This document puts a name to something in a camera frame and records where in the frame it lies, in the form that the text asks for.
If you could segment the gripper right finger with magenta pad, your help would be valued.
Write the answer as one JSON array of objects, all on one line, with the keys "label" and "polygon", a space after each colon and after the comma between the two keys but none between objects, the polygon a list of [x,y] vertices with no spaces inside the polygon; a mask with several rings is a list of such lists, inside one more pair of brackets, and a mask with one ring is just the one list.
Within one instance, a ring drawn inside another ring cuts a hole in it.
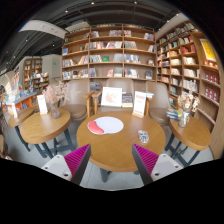
[{"label": "gripper right finger with magenta pad", "polygon": [[132,155],[144,185],[182,169],[182,166],[167,154],[157,155],[137,144],[132,145]]}]

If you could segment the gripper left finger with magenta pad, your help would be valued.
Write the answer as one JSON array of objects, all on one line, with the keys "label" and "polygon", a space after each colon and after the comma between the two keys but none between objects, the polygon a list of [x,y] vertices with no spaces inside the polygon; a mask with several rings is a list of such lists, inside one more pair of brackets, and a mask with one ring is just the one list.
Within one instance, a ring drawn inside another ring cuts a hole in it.
[{"label": "gripper left finger with magenta pad", "polygon": [[76,185],[81,183],[91,155],[91,145],[84,145],[66,156],[56,155],[42,169],[68,180]]}]

